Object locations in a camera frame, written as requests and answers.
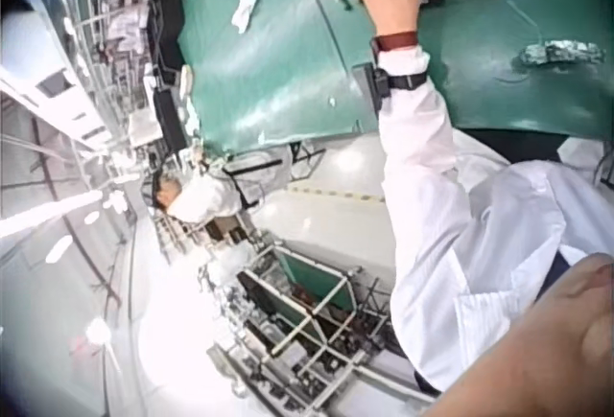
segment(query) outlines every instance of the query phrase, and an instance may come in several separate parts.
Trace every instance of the cuff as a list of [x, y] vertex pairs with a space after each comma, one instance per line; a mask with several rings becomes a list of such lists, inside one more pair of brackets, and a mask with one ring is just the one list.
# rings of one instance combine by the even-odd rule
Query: cuff
[[412, 49], [381, 52], [378, 57], [378, 67], [393, 77], [415, 75], [421, 74], [428, 68], [430, 59], [428, 53], [416, 46]]

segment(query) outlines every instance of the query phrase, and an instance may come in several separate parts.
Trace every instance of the red bracelet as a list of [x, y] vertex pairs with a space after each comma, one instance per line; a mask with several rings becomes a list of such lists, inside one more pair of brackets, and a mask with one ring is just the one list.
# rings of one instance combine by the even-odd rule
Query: red bracelet
[[380, 35], [373, 38], [377, 53], [382, 51], [411, 48], [418, 45], [418, 32], [400, 32], [398, 34]]

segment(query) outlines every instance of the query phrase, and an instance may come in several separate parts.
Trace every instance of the white floor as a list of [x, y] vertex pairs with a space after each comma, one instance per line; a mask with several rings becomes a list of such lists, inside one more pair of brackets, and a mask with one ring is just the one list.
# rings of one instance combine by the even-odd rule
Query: white floor
[[[327, 152], [312, 176], [293, 187], [381, 197], [384, 153], [377, 134], [325, 144]], [[394, 237], [386, 205], [315, 193], [275, 192], [252, 214], [254, 225], [270, 230], [289, 247], [335, 266], [362, 266], [391, 288]]]

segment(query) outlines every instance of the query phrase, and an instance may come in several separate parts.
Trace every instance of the black device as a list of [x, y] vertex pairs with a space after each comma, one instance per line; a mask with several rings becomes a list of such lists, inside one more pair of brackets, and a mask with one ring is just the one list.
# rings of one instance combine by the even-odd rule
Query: black device
[[379, 115], [382, 101], [390, 97], [392, 89], [413, 91], [426, 83], [428, 79], [426, 72], [393, 77], [384, 69], [375, 67], [371, 62], [354, 66], [352, 75], [376, 115]]

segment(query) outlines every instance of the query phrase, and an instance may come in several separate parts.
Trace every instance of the skin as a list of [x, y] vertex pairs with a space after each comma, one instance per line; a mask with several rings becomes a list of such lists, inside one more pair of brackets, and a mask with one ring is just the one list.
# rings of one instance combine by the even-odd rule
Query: skin
[[159, 203], [167, 210], [181, 193], [181, 184], [175, 179], [161, 179], [160, 190], [155, 195]]
[[[364, 1], [378, 35], [417, 30], [419, 0]], [[576, 264], [426, 415], [614, 415], [613, 287], [612, 257]]]

